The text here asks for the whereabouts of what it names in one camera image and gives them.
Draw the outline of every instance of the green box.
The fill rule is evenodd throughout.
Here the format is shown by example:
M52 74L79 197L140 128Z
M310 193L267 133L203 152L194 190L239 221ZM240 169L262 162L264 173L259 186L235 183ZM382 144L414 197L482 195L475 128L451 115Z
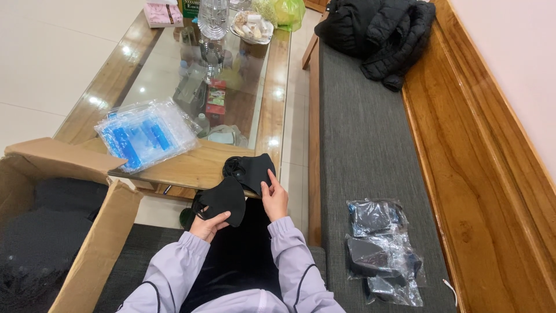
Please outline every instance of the green box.
M200 0L178 1L183 18L196 18L199 15L199 1Z

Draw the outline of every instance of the tiled floor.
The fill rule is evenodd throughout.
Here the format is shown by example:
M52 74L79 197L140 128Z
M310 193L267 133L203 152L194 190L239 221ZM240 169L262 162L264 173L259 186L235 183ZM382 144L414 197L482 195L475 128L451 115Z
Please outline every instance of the tiled floor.
M52 136L145 0L0 0L0 147ZM301 58L320 13L292 34L282 159L289 214L307 234L309 73ZM178 228L188 203L145 197L136 222Z

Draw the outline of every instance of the person's left hand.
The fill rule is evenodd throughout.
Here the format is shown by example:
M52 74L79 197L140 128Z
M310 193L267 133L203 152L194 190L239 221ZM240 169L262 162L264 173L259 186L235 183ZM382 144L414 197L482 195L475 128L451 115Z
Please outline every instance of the person's left hand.
M216 235L216 232L229 225L224 222L228 217L230 217L230 211L220 213L211 219L207 219L206 221L199 216L195 216L195 220L193 221L189 232L202 240L211 243L212 239L214 239L214 235Z

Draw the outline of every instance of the black pants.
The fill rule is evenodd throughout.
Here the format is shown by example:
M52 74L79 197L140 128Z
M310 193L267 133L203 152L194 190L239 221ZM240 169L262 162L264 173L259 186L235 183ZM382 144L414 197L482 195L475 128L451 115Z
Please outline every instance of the black pants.
M234 292L264 289L282 299L262 201L249 198L239 227L219 230L180 313Z

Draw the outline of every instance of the hand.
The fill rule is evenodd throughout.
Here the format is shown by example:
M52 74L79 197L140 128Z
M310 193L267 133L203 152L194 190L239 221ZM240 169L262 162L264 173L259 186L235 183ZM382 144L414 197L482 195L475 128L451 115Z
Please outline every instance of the hand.
M265 182L261 182L262 189L262 205L265 207L266 215L270 222L287 216L287 192L280 185L272 171L268 170L270 182L269 186Z
M202 240L211 243L212 239L214 239L214 235L216 235L216 232L229 225L224 222L228 217L230 217L230 211L220 213L211 219L207 219L206 221L199 216L195 216L195 220L193 221L189 232Z

